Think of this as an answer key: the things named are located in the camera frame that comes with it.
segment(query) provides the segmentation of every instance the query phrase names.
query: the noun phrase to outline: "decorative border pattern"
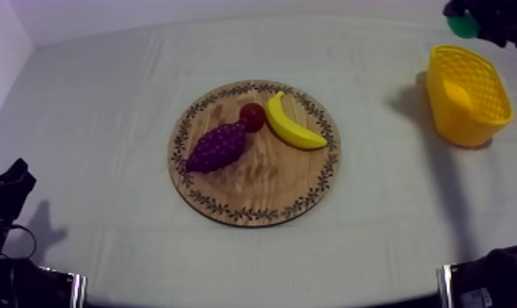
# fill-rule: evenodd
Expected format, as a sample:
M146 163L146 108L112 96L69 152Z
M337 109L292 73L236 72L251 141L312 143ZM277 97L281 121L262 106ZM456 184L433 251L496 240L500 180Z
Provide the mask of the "decorative border pattern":
M215 104L221 98L241 95L252 90L257 91L258 93L277 93L279 91L283 91L285 93L292 94L296 98L297 103L304 107L306 113L316 118L316 124L321 128L320 134L327 140L329 154L323 164L320 175L317 176L316 185L308 190L307 195L298 197L291 206L285 206L280 212L278 210L256 211L252 208L247 209L245 207L240 210L233 210L230 208L229 204L220 204L215 198L203 195L199 189L192 189L191 187L195 184L193 181L193 174L185 169L186 159L183 158L182 153L186 150L186 142L189 139L189 130L192 126L191 121L195 118L197 113L206 110L209 105ZM227 217L234 223L237 223L238 220L241 219L247 219L250 221L267 220L271 222L280 217L290 220L291 218L298 216L302 211L307 210L310 206L315 204L317 199L320 197L321 192L330 188L329 182L335 174L334 166L338 163L338 154L336 153L337 149L338 145L334 137L333 126L325 117L324 111L321 108L318 108L306 94L295 91L294 88L287 85L253 84L249 82L243 86L236 85L229 90L224 89L216 94L213 93L207 95L200 102L192 104L187 109L184 118L180 122L178 131L174 136L174 151L170 160L175 163L175 170L182 179L182 185L190 189L188 197L192 201L204 206L204 208L210 213L227 215Z

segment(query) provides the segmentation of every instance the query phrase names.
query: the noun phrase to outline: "round wooden tray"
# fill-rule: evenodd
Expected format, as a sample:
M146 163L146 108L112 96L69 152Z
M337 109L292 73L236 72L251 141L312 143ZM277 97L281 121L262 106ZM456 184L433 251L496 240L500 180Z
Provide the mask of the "round wooden tray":
M247 135L241 158L224 169L187 172L185 160L207 131L238 120L241 106L262 106L284 91L283 108L300 125L320 133L327 147L303 151L277 138L268 125ZM216 88L180 117L169 144L169 172L184 200L204 216L240 227L281 224L304 214L327 193L338 172L340 137L314 98L286 84L246 80Z

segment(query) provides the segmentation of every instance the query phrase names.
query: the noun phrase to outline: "table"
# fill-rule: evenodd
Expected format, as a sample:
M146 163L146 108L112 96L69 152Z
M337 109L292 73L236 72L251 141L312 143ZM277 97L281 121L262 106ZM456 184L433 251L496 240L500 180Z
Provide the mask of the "table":
M443 25L271 16L161 26L40 48L0 113L0 173L38 179L18 223L38 264L90 298L168 307L347 307L436 290L434 270L517 244L517 51ZM431 129L421 73L456 43L492 60L515 121L491 146ZM269 229L209 221L167 172L171 130L240 79L300 88L334 118L342 164L312 211ZM11 254L29 249L13 233Z

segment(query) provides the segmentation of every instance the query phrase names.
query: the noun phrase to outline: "yellow plastic basket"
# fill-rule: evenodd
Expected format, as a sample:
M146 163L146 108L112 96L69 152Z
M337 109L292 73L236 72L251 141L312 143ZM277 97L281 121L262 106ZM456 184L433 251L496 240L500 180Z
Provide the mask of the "yellow plastic basket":
M436 130L450 143L477 147L514 118L492 63L464 48L434 47L426 86Z

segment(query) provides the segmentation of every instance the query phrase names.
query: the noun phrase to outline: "yellow banana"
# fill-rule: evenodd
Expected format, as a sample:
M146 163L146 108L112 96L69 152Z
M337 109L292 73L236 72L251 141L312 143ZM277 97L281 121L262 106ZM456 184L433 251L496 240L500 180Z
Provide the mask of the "yellow banana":
M265 107L265 116L271 128L287 143L304 149L315 149L327 145L327 140L311 130L302 127L285 115L281 106L281 97L285 93L277 92Z

